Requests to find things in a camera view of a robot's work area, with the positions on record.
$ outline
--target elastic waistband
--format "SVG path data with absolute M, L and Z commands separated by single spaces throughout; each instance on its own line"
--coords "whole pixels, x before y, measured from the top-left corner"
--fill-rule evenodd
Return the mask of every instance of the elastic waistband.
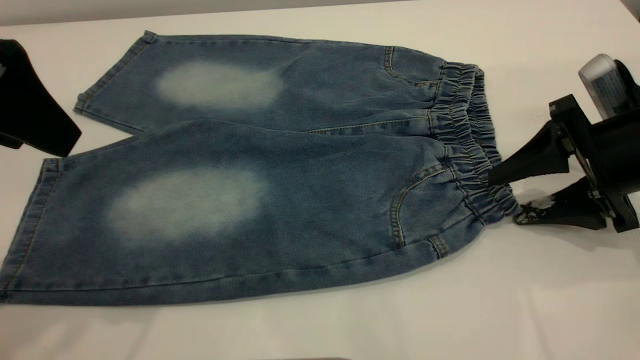
M 484 72 L 476 65 L 446 63 L 429 118 L 432 133 L 447 145 L 448 165 L 471 210 L 487 225 L 519 213 L 510 186 L 488 184 L 489 170 L 502 158 L 484 92 Z

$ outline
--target black machine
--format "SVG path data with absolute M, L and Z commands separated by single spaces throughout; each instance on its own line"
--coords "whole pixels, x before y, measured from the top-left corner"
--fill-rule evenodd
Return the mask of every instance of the black machine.
M 639 227 L 627 196 L 640 191 L 640 90 L 622 64 L 598 55 L 580 71 L 604 121 L 592 125 L 573 95 L 549 105 L 551 120 L 520 151 L 494 168 L 489 183 L 569 172 L 575 155 L 586 176 L 551 196 L 522 205 L 518 225 L 561 224 L 617 232 Z

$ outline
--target seam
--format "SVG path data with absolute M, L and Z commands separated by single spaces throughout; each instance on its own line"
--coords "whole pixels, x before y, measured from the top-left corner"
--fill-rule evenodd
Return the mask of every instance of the seam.
M 405 81 L 413 86 L 417 86 L 417 87 L 423 87 L 426 86 L 430 83 L 432 83 L 433 81 L 411 81 L 409 80 L 406 76 L 404 75 L 400 75 L 396 72 L 396 70 L 394 69 L 394 55 L 396 53 L 396 46 L 387 46 L 387 48 L 385 49 L 385 65 L 384 68 L 387 71 L 387 74 L 389 74 L 389 76 L 396 78 L 396 79 L 400 79 L 402 81 Z
M 430 179 L 431 177 L 441 174 L 445 170 L 446 169 L 441 164 L 437 164 L 423 170 L 420 177 L 418 177 L 410 186 L 405 188 L 400 196 L 397 197 L 397 204 L 394 206 L 394 203 L 391 203 L 389 208 L 389 219 L 391 221 L 391 232 L 394 239 L 394 245 L 396 246 L 397 250 L 403 248 L 406 245 L 404 242 L 402 224 L 400 223 L 400 208 L 404 202 L 404 198 L 407 196 L 409 191 L 413 190 L 415 187 L 422 184 L 424 181 Z
M 476 211 L 476 207 L 475 206 L 471 206 L 471 203 L 469 203 L 470 199 L 469 199 L 469 194 L 467 193 L 467 191 L 465 190 L 465 188 L 462 186 L 462 184 L 460 183 L 460 180 L 458 179 L 458 176 L 456 176 L 456 171 L 448 164 L 445 162 L 445 166 L 449 169 L 449 172 L 451 173 L 451 176 L 453 177 L 453 181 L 456 183 L 456 186 L 458 187 L 458 189 L 462 192 L 462 194 L 464 195 L 464 201 L 465 204 L 467 205 L 467 207 L 469 208 L 469 210 L 471 210 L 471 212 L 478 218 L 480 219 L 480 221 L 482 221 L 483 225 L 486 226 L 487 221 L 484 219 L 484 217 L 482 215 L 480 215 L 477 211 Z
M 95 91 L 93 91 L 93 93 L 92 93 L 92 94 L 87 94 L 87 98 L 84 100 L 82 110 L 84 111 L 84 107 L 85 107 L 86 105 L 88 105 L 88 103 L 91 101 L 91 99 L 93 99 L 93 98 L 94 98 L 96 95 L 98 95 L 98 93 L 100 93 L 100 92 L 101 92 L 101 91 L 102 91 L 102 90 L 103 90 L 107 85 L 109 85 L 109 83 L 111 82 L 111 80 L 113 80 L 117 75 L 119 75 L 119 73 L 120 73 L 121 71 L 123 71 L 127 66 L 129 66 L 129 64 L 130 64 L 131 62 L 133 62 L 133 60 L 135 60 L 136 58 L 138 58 L 138 57 L 140 56 L 140 54 L 142 54 L 142 53 L 147 49 L 147 47 L 148 47 L 149 45 L 151 45 L 151 44 L 147 42 L 147 43 L 145 44 L 145 46 L 144 46 L 142 49 L 140 49 L 140 51 L 138 51 L 138 53 L 137 53 L 135 56 L 133 56 L 133 57 L 132 57 L 129 61 L 127 61 L 126 63 L 122 64 L 122 66 L 120 66 L 120 67 L 119 67 L 119 69 L 118 69 L 116 72 L 114 72 L 112 75 L 110 75 L 108 78 L 106 78 L 104 82 L 102 82 L 102 81 L 101 81 L 101 84 L 99 84 L 99 85 L 98 85 L 98 87 L 95 89 Z
M 82 114 L 82 115 L 84 115 L 84 113 L 87 113 L 87 114 L 89 114 L 89 115 L 91 115 L 91 116 L 93 116 L 93 117 L 97 117 L 97 118 L 100 118 L 100 119 L 102 119 L 102 120 L 106 120 L 106 121 L 108 121 L 108 122 L 112 122 L 112 123 L 114 123 L 114 124 L 118 124 L 118 125 L 123 126 L 123 127 L 128 127 L 129 129 L 137 130 L 137 131 L 139 131 L 139 132 L 141 132 L 141 133 L 144 133 L 144 132 L 145 132 L 144 130 L 142 130 L 142 129 L 138 129 L 137 127 L 134 127 L 134 126 L 131 126 L 131 125 L 127 125 L 127 124 L 123 124 L 123 123 L 121 123 L 121 122 L 117 122 L 117 121 L 115 121 L 115 120 L 111 120 L 111 119 L 109 119 L 109 118 L 107 118 L 107 117 L 103 117 L 102 115 L 98 115 L 98 114 L 92 113 L 92 112 L 90 112 L 90 111 L 88 111 L 88 110 L 85 110 L 84 108 L 77 108 L 77 109 L 79 109 L 80 111 L 82 111 L 82 112 L 83 112 L 83 114 Z
M 308 133 L 327 133 L 329 131 L 334 131 L 334 130 L 357 129 L 357 128 L 376 126 L 376 125 L 394 124 L 394 123 L 398 123 L 398 122 L 408 122 L 408 121 L 413 121 L 413 120 L 426 120 L 426 119 L 427 119 L 426 117 L 413 117 L 413 118 L 410 118 L 410 119 L 380 121 L 380 122 L 372 122 L 370 124 L 362 124 L 362 125 L 327 127 L 326 129 L 309 130 L 307 132 Z
M 473 216 L 473 214 L 469 214 L 468 216 L 465 216 L 464 218 L 460 219 L 460 221 L 455 222 L 454 224 L 451 224 L 450 227 L 448 227 L 446 230 L 449 230 L 450 228 L 458 225 L 459 223 L 465 221 L 468 217 Z M 412 243 L 411 245 L 414 244 L 418 244 L 418 243 L 422 243 L 425 241 L 429 241 L 430 239 L 427 240 L 422 240 L 419 241 L 417 243 Z M 143 285 L 143 286 L 129 286 L 129 287 L 119 287 L 119 288 L 103 288 L 103 289 L 85 289 L 85 290 L 79 290 L 79 289 L 72 289 L 72 290 L 7 290 L 7 291 L 12 291 L 12 292 L 16 292 L 16 293 L 59 293 L 59 292 L 64 292 L 64 291 L 74 291 L 74 292 L 89 292 L 89 291 L 113 291 L 113 290 L 129 290 L 129 289 L 143 289 L 143 288 L 155 288 L 155 287 L 160 287 L 160 286 L 175 286 L 175 285 L 189 285 L 189 284 L 198 284 L 198 283 L 203 283 L 203 282 L 212 282 L 212 281 L 220 281 L 220 280 L 226 280 L 226 279 L 235 279 L 237 277 L 250 277 L 250 276 L 264 276 L 264 275 L 274 275 L 274 274 L 281 274 L 284 272 L 309 272 L 309 271 L 316 271 L 316 270 L 320 270 L 320 269 L 325 269 L 325 268 L 331 268 L 331 267 L 335 267 L 335 266 L 344 266 L 346 264 L 349 263 L 353 263 L 355 261 L 363 261 L 363 260 L 368 260 L 368 259 L 374 259 L 377 258 L 379 256 L 384 256 L 387 255 L 389 253 L 396 253 L 395 250 L 390 250 L 390 251 L 385 251 L 385 252 L 381 252 L 380 254 L 376 254 L 376 255 L 372 255 L 372 256 L 367 256 L 366 258 L 359 258 L 359 259 L 354 259 L 354 260 L 349 260 L 349 261 L 343 261 L 341 263 L 337 263 L 337 264 L 332 264 L 332 265 L 328 265 L 328 266 L 319 266 L 316 268 L 308 268 L 308 269 L 285 269 L 285 270 L 278 270 L 278 271 L 273 271 L 273 272 L 263 272 L 263 273 L 259 273 L 259 274 L 243 274 L 243 275 L 233 275 L 233 276 L 225 276 L 225 277 L 219 277 L 217 279 L 206 279 L 206 280 L 196 280 L 196 281 L 187 281 L 187 282 L 176 282 L 173 284 L 153 284 L 153 285 Z
M 440 235 L 432 236 L 427 239 L 427 241 L 431 242 L 433 247 L 438 252 L 438 256 L 440 256 L 440 259 L 449 256 L 449 248 L 447 247 L 447 244 L 440 238 Z
M 173 45 L 173 44 L 181 44 L 181 43 L 214 43 L 214 42 L 282 42 L 285 44 L 293 44 L 293 45 L 309 45 L 309 44 L 348 44 L 355 46 L 375 46 L 375 47 L 383 47 L 384 45 L 374 45 L 374 44 L 363 44 L 361 42 L 348 42 L 348 41 L 330 41 L 330 40 L 285 40 L 285 39 L 260 39 L 253 38 L 259 37 L 261 35 L 244 35 L 246 38 L 237 37 L 234 39 L 217 39 L 217 40 L 171 40 L 171 38 L 175 37 L 173 35 L 158 35 L 158 44 L 164 45 Z
M 440 69 L 440 79 L 438 80 L 438 84 L 436 85 L 436 97 L 440 92 L 440 86 L 442 85 L 442 80 L 444 79 L 444 69 L 447 67 L 448 64 L 449 63 L 445 61 L 444 64 L 442 64 L 442 68 Z
M 49 189 L 49 193 L 47 194 L 47 199 L 45 200 L 45 203 L 42 205 L 42 210 L 40 211 L 40 215 L 38 216 L 38 220 L 36 222 L 36 225 L 33 228 L 33 234 L 31 234 L 31 239 L 29 239 L 29 243 L 27 244 L 27 247 L 24 250 L 24 254 L 22 255 L 22 261 L 20 261 L 20 264 L 15 269 L 15 272 L 13 273 L 11 278 L 9 278 L 9 280 L 6 282 L 6 285 L 4 286 L 4 291 L 5 292 L 9 291 L 9 288 L 11 287 L 13 282 L 18 278 L 18 275 L 20 275 L 20 273 L 22 272 L 22 268 L 24 267 L 24 263 L 27 261 L 27 258 L 29 257 L 29 253 L 31 252 L 31 248 L 32 248 L 33 242 L 34 242 L 34 240 L 36 238 L 36 234 L 38 233 L 38 229 L 40 228 L 40 222 L 42 221 L 42 215 L 44 215 L 44 211 L 47 209 L 47 205 L 49 204 L 49 199 L 51 198 L 51 194 L 53 193 L 53 190 L 56 188 L 56 185 L 58 184 L 58 180 L 59 179 L 60 179 L 60 159 L 56 159 L 56 179 L 54 180 L 53 184 L 51 185 L 51 189 Z

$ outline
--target black clamp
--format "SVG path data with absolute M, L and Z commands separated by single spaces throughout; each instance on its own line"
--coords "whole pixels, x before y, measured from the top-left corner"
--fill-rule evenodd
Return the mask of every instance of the black clamp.
M 640 108 L 633 84 L 631 110 L 592 125 L 573 95 L 552 102 L 551 120 L 520 151 L 489 173 L 489 184 L 569 172 L 575 155 L 586 176 L 551 196 L 522 205 L 518 225 L 561 224 L 599 230 L 611 218 L 617 232 L 639 227 L 627 196 L 640 191 Z

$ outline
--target denim shorts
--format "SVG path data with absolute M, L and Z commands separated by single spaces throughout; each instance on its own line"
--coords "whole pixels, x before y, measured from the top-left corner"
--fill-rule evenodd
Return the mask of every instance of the denim shorts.
M 475 65 L 411 49 L 146 32 L 76 111 L 134 136 L 44 161 L 11 304 L 256 297 L 430 264 L 518 212 Z

